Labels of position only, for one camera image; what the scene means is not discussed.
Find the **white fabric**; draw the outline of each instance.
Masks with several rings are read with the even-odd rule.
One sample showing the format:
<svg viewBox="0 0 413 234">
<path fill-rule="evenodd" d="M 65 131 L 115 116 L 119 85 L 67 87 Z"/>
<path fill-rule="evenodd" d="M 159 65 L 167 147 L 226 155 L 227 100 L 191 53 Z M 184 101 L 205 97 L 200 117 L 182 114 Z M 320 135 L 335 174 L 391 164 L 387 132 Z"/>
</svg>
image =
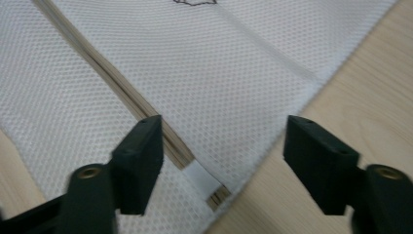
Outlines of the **white fabric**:
<svg viewBox="0 0 413 234">
<path fill-rule="evenodd" d="M 52 0 L 237 193 L 394 0 Z"/>
<path fill-rule="evenodd" d="M 186 174 L 194 187 L 198 189 L 204 201 L 222 185 L 197 160 L 193 160 L 182 172 Z"/>
<path fill-rule="evenodd" d="M 29 1 L 0 1 L 0 128 L 51 199 L 73 170 L 106 163 L 136 120 Z M 121 216 L 122 233 L 194 233 L 213 215 L 168 160 L 146 216 Z"/>
<path fill-rule="evenodd" d="M 54 2 L 233 192 L 214 214 L 166 160 L 146 216 L 122 216 L 122 232 L 200 233 L 394 0 Z M 0 128 L 53 198 L 135 120 L 30 2 L 0 0 L 0 43 Z"/>
</svg>

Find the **white tag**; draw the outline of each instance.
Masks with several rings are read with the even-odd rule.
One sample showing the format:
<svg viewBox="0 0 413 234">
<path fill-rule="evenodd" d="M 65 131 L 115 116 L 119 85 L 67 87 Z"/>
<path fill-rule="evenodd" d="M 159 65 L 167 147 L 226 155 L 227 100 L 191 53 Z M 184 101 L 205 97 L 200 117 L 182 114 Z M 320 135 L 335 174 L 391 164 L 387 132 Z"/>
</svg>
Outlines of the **white tag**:
<svg viewBox="0 0 413 234">
<path fill-rule="evenodd" d="M 183 173 L 185 173 L 194 186 L 198 188 L 204 200 L 209 198 L 209 196 L 221 186 L 221 183 L 207 172 L 197 160 L 192 161 L 192 163 L 183 170 Z"/>
</svg>

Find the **brass screw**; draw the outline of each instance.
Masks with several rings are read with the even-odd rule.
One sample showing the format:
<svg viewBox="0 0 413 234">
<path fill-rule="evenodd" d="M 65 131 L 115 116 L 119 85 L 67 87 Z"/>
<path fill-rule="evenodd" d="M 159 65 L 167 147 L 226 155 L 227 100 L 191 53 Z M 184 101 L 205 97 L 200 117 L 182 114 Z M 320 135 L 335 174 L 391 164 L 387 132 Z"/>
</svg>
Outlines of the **brass screw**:
<svg viewBox="0 0 413 234">
<path fill-rule="evenodd" d="M 86 168 L 78 173 L 78 178 L 91 178 L 95 177 L 101 171 L 100 168 Z"/>
<path fill-rule="evenodd" d="M 389 179 L 394 179 L 394 180 L 402 179 L 401 174 L 398 171 L 393 170 L 393 169 L 377 168 L 376 173 L 378 173 L 382 177 L 386 177 Z"/>
</svg>

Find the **wooden surface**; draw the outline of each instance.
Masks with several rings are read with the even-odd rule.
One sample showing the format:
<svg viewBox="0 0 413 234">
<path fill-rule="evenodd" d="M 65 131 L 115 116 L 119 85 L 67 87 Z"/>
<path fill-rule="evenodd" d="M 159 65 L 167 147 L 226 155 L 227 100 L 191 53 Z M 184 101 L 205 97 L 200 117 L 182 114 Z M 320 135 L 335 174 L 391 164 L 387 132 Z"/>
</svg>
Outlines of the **wooden surface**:
<svg viewBox="0 0 413 234">
<path fill-rule="evenodd" d="M 301 114 L 362 154 L 413 177 L 413 0 L 401 0 Z M 323 216 L 275 144 L 227 214 L 208 233 L 350 233 L 348 217 Z M 0 135 L 0 203 L 6 216 L 44 201 Z"/>
</svg>

